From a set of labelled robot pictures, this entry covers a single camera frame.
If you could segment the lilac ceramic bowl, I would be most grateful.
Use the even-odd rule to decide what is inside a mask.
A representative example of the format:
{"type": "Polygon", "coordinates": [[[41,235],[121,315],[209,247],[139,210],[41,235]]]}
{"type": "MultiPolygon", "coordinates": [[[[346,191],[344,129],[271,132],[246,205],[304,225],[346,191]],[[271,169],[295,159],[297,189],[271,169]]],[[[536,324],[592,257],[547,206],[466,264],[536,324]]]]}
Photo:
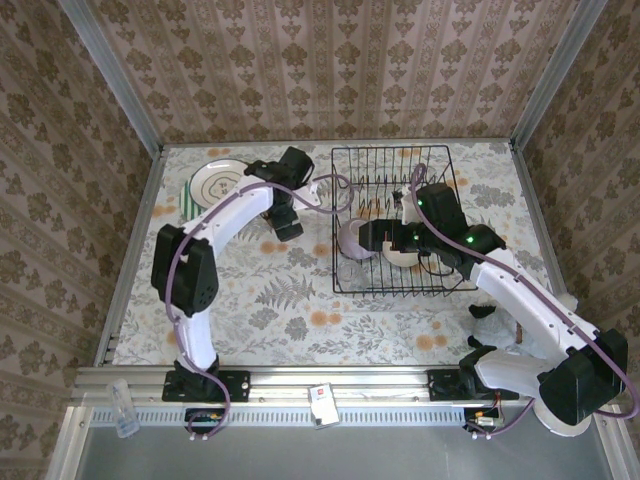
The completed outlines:
{"type": "Polygon", "coordinates": [[[338,231],[338,246],[343,255],[352,260],[365,260],[376,255],[375,251],[366,250],[359,243],[359,228],[367,223],[362,218],[353,218],[345,222],[338,231]]]}

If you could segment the cream ceramic bowl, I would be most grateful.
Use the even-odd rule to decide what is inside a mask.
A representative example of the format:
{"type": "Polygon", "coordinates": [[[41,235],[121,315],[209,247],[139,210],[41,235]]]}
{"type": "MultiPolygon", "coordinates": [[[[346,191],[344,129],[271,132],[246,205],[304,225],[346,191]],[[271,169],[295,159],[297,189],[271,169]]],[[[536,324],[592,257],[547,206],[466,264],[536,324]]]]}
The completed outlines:
{"type": "Polygon", "coordinates": [[[411,268],[419,264],[417,252],[400,252],[393,250],[391,241],[384,241],[382,243],[382,254],[390,264],[400,268],[411,268]]]}

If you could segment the small clear glass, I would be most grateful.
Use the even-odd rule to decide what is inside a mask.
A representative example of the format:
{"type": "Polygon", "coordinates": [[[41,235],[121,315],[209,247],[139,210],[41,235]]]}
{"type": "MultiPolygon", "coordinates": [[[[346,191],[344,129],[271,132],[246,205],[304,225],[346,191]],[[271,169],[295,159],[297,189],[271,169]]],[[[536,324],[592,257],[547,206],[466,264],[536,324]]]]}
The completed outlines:
{"type": "Polygon", "coordinates": [[[336,279],[342,291],[363,290],[367,287],[364,269],[357,261],[341,261],[337,266],[336,279]]]}

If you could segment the black wire dish rack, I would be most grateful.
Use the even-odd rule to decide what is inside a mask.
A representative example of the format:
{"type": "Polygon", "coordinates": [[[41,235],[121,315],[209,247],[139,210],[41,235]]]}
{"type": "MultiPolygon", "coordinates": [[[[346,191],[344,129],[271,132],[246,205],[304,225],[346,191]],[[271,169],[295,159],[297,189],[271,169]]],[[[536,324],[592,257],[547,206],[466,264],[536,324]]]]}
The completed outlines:
{"type": "MultiPolygon", "coordinates": [[[[452,159],[446,145],[424,146],[368,146],[337,147],[331,152],[332,171],[338,177],[346,177],[350,185],[344,187],[339,179],[332,182],[332,203],[340,206],[350,204],[332,220],[333,246],[333,290],[337,294],[352,295],[438,295],[447,296],[455,291],[473,291],[476,286],[460,273],[446,267],[439,258],[419,257],[419,264],[411,268],[400,268],[390,264],[382,250],[376,255],[359,262],[367,278],[363,290],[342,291],[337,284],[336,270],[341,261],[352,260],[342,254],[338,246],[339,228],[348,220],[362,218],[401,220],[401,211],[394,206],[392,192],[403,186],[410,188],[414,205],[419,188],[432,183],[446,183],[457,195],[456,176],[452,159]]],[[[440,239],[453,241],[440,234],[430,222],[419,213],[424,224],[440,239]]]]}

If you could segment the white plate with emblem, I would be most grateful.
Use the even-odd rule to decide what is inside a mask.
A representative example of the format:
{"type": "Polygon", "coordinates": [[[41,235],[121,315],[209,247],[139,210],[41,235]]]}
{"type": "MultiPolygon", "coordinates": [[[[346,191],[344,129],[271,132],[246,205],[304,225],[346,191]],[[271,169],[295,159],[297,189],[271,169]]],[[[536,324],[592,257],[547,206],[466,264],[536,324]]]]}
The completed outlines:
{"type": "Polygon", "coordinates": [[[208,209],[227,195],[244,176],[247,164],[223,158],[200,167],[191,177],[188,193],[193,202],[208,209]]]}

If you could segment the floral tablecloth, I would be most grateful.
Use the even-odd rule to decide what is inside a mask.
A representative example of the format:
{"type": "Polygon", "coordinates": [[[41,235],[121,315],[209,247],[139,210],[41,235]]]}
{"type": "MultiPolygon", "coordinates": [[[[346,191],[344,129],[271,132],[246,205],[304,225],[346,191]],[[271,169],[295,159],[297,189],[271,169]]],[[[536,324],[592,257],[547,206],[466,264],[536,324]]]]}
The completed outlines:
{"type": "MultiPolygon", "coordinates": [[[[447,142],[468,220],[502,235],[525,268],[543,261],[519,178],[505,141],[447,142]]],[[[331,168],[329,143],[311,145],[318,175],[331,168]]],[[[164,304],[150,283],[159,229],[180,222],[183,184],[202,166],[231,158],[274,160],[282,145],[172,147],[149,222],[138,271],[114,352],[115,365],[169,365],[178,347],[164,304]]],[[[225,365],[452,365],[470,350],[472,304],[480,291],[438,295],[350,295],[333,290],[332,224],[327,215],[302,215],[304,233],[281,243],[255,219],[225,247],[211,335],[225,365]]]]}

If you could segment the grey and white plush toy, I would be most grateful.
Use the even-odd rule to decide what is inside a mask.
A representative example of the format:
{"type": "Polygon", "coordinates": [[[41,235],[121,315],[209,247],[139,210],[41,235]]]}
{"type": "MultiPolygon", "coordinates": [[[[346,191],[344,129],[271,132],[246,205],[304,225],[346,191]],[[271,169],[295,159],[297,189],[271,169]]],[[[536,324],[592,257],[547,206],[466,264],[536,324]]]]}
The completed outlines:
{"type": "Polygon", "coordinates": [[[473,318],[473,331],[467,338],[467,344],[471,348],[495,346],[512,354],[546,358],[534,338],[502,307],[495,304],[472,304],[468,311],[473,318]]]}

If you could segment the small white device red label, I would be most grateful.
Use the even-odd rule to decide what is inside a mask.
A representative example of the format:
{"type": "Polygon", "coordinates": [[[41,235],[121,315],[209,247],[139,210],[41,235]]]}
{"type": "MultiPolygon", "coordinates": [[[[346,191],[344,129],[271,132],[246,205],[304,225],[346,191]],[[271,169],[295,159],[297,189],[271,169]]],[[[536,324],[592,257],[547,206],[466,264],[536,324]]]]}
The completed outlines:
{"type": "Polygon", "coordinates": [[[308,389],[311,417],[316,429],[340,423],[333,389],[330,383],[312,386],[308,389]]]}

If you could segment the grey metal shelf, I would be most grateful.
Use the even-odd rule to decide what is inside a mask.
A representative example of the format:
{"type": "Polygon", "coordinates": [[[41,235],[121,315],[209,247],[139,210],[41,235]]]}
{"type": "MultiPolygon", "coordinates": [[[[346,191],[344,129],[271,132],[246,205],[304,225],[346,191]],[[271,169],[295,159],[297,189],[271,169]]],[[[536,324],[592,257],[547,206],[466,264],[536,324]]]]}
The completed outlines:
{"type": "Polygon", "coordinates": [[[86,432],[59,480],[640,480],[597,426],[563,438],[533,415],[491,439],[425,426],[229,426],[208,441],[177,426],[86,432]]]}

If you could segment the clear plastic bottle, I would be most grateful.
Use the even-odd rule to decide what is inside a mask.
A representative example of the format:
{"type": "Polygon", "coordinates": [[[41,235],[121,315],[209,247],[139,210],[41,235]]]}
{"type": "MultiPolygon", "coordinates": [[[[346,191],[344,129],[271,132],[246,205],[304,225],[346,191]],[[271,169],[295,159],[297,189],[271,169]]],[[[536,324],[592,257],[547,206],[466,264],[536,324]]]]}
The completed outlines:
{"type": "Polygon", "coordinates": [[[140,422],[131,398],[129,385],[124,378],[118,378],[106,387],[112,408],[112,419],[120,439],[127,439],[137,433],[140,422]]]}

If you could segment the aluminium table side rail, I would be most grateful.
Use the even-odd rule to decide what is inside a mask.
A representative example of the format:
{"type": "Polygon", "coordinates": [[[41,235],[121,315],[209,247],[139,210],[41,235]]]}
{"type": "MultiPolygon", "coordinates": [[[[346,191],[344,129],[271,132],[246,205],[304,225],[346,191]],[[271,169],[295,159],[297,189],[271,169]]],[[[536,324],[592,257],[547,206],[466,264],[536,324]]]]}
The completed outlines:
{"type": "Polygon", "coordinates": [[[140,206],[123,258],[116,288],[111,299],[100,342],[94,357],[94,367],[103,367],[113,362],[114,352],[119,341],[119,332],[125,318],[152,211],[161,187],[166,160],[167,148],[161,147],[152,162],[141,197],[140,206]]]}
{"type": "Polygon", "coordinates": [[[524,321],[522,329],[526,332],[526,337],[531,338],[536,343],[541,354],[549,362],[559,364],[569,356],[568,348],[571,347],[571,340],[577,341],[577,349],[585,346],[585,342],[578,336],[567,332],[569,326],[564,321],[567,319],[578,320],[580,325],[585,325],[585,322],[575,314],[570,313],[569,308],[565,308],[560,301],[560,298],[567,293],[567,288],[551,244],[531,177],[521,151],[511,147],[511,155],[533,224],[539,247],[538,257],[543,261],[541,273],[535,273],[534,269],[529,266],[526,266],[525,270],[531,282],[533,282],[533,278],[536,279],[540,294],[557,306],[555,310],[549,310],[547,302],[539,300],[534,295],[535,304],[543,308],[543,313],[535,313],[532,319],[518,316],[518,321],[524,321]]]}

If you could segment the aluminium mounting rail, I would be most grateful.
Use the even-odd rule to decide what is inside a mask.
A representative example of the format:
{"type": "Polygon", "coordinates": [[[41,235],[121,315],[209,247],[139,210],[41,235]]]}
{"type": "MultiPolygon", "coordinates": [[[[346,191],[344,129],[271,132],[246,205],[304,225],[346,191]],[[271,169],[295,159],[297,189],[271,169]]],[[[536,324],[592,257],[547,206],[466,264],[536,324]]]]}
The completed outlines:
{"type": "MultiPolygon", "coordinates": [[[[304,407],[308,389],[329,383],[339,407],[423,406],[431,400],[426,365],[420,366],[246,366],[250,373],[246,407],[304,407]]],[[[167,366],[121,366],[81,368],[75,379],[70,404],[98,407],[110,404],[106,386],[124,379],[137,407],[180,406],[182,400],[164,401],[162,392],[167,366]]]]}

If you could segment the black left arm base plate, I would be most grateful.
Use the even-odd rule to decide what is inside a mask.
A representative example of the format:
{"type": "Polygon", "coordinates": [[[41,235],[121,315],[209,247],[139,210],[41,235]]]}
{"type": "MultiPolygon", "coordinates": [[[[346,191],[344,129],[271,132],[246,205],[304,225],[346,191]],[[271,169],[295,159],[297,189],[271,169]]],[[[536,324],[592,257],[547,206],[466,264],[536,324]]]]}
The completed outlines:
{"type": "MultiPolygon", "coordinates": [[[[231,402],[246,403],[251,388],[249,371],[222,370],[218,380],[226,387],[231,402]]],[[[224,403],[221,387],[209,378],[190,371],[166,373],[161,398],[164,402],[224,403]]]]}

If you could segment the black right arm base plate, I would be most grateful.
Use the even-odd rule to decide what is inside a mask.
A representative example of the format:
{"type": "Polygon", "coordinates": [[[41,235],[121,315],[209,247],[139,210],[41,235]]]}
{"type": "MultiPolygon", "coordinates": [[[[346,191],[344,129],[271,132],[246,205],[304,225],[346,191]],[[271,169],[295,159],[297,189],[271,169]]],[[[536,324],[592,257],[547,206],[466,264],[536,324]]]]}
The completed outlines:
{"type": "Polygon", "coordinates": [[[433,401],[470,400],[476,395],[473,377],[460,369],[429,369],[427,387],[433,401]]]}

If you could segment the aluminium frame post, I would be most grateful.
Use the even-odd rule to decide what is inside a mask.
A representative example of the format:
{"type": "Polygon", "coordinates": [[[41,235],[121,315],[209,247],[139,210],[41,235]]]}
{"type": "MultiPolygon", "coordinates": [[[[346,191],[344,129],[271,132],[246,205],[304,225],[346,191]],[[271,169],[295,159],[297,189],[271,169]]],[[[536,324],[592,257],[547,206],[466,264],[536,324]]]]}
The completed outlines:
{"type": "Polygon", "coordinates": [[[510,137],[522,150],[541,121],[608,0],[579,0],[510,137]]]}
{"type": "Polygon", "coordinates": [[[88,0],[59,0],[59,3],[87,48],[118,104],[124,111],[137,137],[149,155],[155,159],[164,142],[143,105],[142,97],[135,91],[123,63],[100,26],[98,16],[90,8],[88,0]]]}

